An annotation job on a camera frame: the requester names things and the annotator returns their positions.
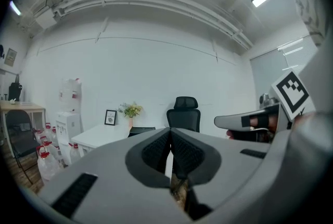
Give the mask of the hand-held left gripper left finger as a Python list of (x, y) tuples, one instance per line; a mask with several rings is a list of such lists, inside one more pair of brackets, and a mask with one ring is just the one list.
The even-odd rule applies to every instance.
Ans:
[(96, 148), (41, 190), (59, 224), (186, 224), (165, 166), (170, 129), (145, 132)]

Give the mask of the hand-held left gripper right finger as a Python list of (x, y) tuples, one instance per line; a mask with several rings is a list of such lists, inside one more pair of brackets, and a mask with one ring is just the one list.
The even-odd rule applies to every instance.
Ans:
[(172, 128), (174, 157), (187, 172), (189, 210), (199, 221), (267, 221), (258, 176), (269, 145)]

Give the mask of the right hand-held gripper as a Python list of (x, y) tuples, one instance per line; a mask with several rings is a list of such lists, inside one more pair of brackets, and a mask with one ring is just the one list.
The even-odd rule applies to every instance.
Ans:
[(248, 113), (216, 116), (214, 124), (228, 130), (232, 140), (271, 143), (274, 134), (267, 131), (269, 116), (277, 115), (276, 130), (290, 130), (296, 116), (301, 115), (310, 95), (300, 78), (290, 71), (272, 85), (269, 93), (259, 98), (259, 109)]

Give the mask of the person's right forearm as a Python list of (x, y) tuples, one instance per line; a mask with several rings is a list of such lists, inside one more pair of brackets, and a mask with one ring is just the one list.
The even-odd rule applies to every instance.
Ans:
[(304, 123), (306, 120), (311, 119), (315, 115), (316, 115), (316, 113), (307, 113), (305, 115), (296, 116), (294, 119), (293, 125), (292, 125), (292, 129), (295, 129), (297, 126)]

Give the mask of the person's right hand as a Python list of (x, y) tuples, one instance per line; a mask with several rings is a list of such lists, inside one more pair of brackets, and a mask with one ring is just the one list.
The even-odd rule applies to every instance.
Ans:
[[(268, 130), (271, 134), (276, 133), (277, 129), (277, 122), (278, 122), (278, 116), (277, 115), (269, 115), (268, 117)], [(252, 127), (258, 126), (258, 118), (257, 117), (251, 117), (250, 118), (250, 124)], [(231, 130), (227, 130), (226, 135), (229, 139), (234, 139), (234, 132)]]

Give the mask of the black office chair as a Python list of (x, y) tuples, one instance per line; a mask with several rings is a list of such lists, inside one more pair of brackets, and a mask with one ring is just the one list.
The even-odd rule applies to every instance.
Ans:
[(194, 97), (177, 97), (174, 108), (166, 112), (166, 117), (170, 128), (182, 128), (200, 132), (201, 112)]

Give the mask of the yellow flower bouquet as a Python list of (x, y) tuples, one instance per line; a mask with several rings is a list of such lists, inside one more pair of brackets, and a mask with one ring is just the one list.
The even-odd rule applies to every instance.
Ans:
[(134, 118), (140, 115), (143, 108), (136, 103), (128, 104), (123, 103), (119, 106), (118, 112), (122, 113), (125, 117)]

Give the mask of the white water dispenser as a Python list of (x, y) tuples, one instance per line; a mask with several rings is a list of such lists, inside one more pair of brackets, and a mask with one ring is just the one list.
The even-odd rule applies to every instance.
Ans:
[(59, 148), (66, 165), (71, 165), (70, 150), (72, 138), (81, 134), (81, 116), (80, 114), (70, 112), (56, 113), (56, 134)]

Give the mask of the group of clear water jugs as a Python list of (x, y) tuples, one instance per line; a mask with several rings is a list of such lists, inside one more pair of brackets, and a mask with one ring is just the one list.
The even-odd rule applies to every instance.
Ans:
[(44, 131), (37, 130), (36, 139), (37, 166), (44, 184), (81, 157), (76, 143), (67, 143), (60, 148), (56, 127), (52, 127), (49, 122)]

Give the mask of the light wooden desk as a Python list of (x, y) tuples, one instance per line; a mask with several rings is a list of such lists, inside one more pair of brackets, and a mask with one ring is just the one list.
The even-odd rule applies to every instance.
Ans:
[(8, 140), (8, 130), (6, 127), (6, 114), (10, 110), (24, 110), (28, 113), (32, 125), (35, 129), (44, 130), (45, 128), (45, 108), (31, 102), (15, 102), (11, 104), (10, 101), (0, 101), (0, 118), (5, 138)]

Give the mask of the black folding chair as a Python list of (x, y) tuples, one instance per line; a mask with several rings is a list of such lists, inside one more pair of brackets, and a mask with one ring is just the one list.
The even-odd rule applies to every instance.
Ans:
[(27, 175), (27, 171), (36, 166), (37, 163), (30, 167), (24, 167), (20, 161), (20, 159), (32, 154), (37, 155), (36, 150), (40, 146), (37, 142), (31, 119), (24, 110), (10, 110), (6, 114), (5, 120), (14, 159), (29, 183), (33, 185), (33, 181)]

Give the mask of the black bag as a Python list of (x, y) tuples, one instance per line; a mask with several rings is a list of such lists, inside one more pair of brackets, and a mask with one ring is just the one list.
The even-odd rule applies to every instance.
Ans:
[(19, 74), (16, 74), (15, 81), (9, 86), (8, 100), (20, 101), (20, 95), (22, 91), (22, 85), (20, 84)]

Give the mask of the white ceiling pipe bundle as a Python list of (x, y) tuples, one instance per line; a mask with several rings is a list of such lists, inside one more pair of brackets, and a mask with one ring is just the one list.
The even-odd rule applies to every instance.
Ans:
[(59, 3), (54, 11), (63, 17), (75, 11), (107, 5), (145, 6), (171, 11), (200, 21), (222, 32), (246, 50), (254, 47), (241, 28), (216, 11), (192, 0), (70, 0)]

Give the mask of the black picture frame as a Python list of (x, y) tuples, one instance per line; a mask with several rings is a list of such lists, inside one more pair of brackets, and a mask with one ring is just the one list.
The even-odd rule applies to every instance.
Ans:
[(115, 126), (116, 118), (117, 118), (117, 111), (107, 109), (105, 114), (104, 124), (108, 126)]

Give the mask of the framed wall picture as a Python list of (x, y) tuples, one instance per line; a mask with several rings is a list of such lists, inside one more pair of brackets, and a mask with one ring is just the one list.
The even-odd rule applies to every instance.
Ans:
[(11, 48), (8, 49), (4, 64), (10, 67), (14, 66), (14, 62), (17, 56), (17, 52)]

